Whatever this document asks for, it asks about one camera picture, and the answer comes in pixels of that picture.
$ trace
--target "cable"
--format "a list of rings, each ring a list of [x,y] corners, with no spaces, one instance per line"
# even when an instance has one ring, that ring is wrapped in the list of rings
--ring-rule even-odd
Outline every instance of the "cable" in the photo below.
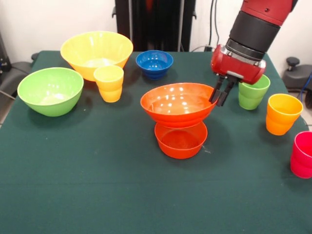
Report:
[[[216,32],[216,36],[217,36],[217,41],[216,41],[216,46],[218,46],[219,44],[219,40],[220,40],[220,36],[219,36],[219,33],[218,33],[218,27],[216,25],[216,4],[217,4],[218,0],[215,0],[215,3],[214,3],[214,27],[215,27],[215,32]]]
[[[209,45],[211,45],[211,38],[212,38],[212,27],[213,27],[213,8],[214,8],[214,0],[211,0],[211,7],[210,7],[210,33],[209,33]]]
[[[2,90],[0,90],[0,94],[3,94],[3,95],[5,95],[5,96],[7,96],[8,98],[11,98],[11,99],[15,100],[15,97],[13,97],[13,96],[7,94],[6,92],[4,92],[4,91],[2,91]]]
[[[184,48],[183,48],[182,43],[181,43],[181,45],[180,45],[180,49],[182,49],[182,52],[184,52]]]
[[[303,91],[306,89],[306,87],[307,87],[308,84],[310,83],[311,79],[312,79],[312,73],[310,74],[310,76],[309,76],[309,78],[308,78],[306,84],[303,86],[303,88],[301,89],[301,91],[300,91],[300,93],[299,93],[300,98],[301,98],[301,102],[303,102],[303,100],[302,100]]]
[[[20,68],[18,68],[18,67],[12,66],[12,68],[14,68],[14,69],[16,69],[16,70],[19,70],[20,72],[23,72],[23,73],[29,75],[29,72],[23,71],[22,69],[20,69]]]
[[[194,52],[195,50],[197,50],[197,49],[199,49],[199,48],[202,48],[202,47],[211,47],[211,46],[209,46],[209,45],[202,45],[202,46],[199,46],[199,47],[196,47],[194,50],[192,50],[191,52]]]

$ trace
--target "yellow cup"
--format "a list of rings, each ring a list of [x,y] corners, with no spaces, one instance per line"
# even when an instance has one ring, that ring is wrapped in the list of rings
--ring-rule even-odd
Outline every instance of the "yellow cup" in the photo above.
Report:
[[[274,94],[269,98],[266,126],[277,136],[284,135],[303,111],[301,101],[288,94]]]
[[[121,97],[123,69],[110,65],[99,67],[94,71],[99,93],[106,102],[116,102]]]

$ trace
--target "black pole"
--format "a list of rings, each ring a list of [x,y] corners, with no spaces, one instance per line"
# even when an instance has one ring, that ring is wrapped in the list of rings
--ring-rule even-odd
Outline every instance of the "black pole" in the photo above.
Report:
[[[0,71],[8,72],[11,70],[11,62],[8,57],[8,54],[6,53],[4,43],[1,37],[0,33]]]

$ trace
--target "white wall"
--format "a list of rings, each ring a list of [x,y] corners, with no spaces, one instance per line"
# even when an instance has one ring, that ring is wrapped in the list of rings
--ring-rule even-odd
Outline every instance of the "white wall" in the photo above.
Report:
[[[117,31],[115,0],[0,0],[0,31],[11,62],[59,50],[75,34]]]
[[[217,26],[220,42],[225,44],[243,0],[218,0]],[[196,0],[197,20],[193,20],[191,49],[208,44],[211,0]],[[287,67],[286,58],[296,56],[301,63],[312,64],[312,1],[299,0],[275,38],[268,54],[279,74]],[[212,45],[216,44],[216,34]]]
[[[196,0],[191,49],[208,43],[210,4],[211,0]],[[218,0],[217,25],[223,44],[241,4],[242,0]],[[0,31],[11,61],[30,60],[40,50],[59,50],[65,40],[78,33],[116,32],[116,17],[111,17],[114,5],[115,0],[0,0]],[[269,50],[280,74],[288,56],[312,63],[310,9],[312,1],[299,0]]]

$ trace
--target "orange bowl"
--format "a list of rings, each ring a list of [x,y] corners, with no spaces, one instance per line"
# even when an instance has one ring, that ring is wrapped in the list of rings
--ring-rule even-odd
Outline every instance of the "orange bowl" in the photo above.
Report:
[[[211,86],[175,83],[157,87],[141,98],[141,106],[157,123],[170,128],[187,128],[205,119],[215,103],[209,102]]]
[[[167,128],[157,123],[155,136],[164,154],[176,159],[186,159],[199,152],[207,139],[208,130],[203,122],[183,129]]]

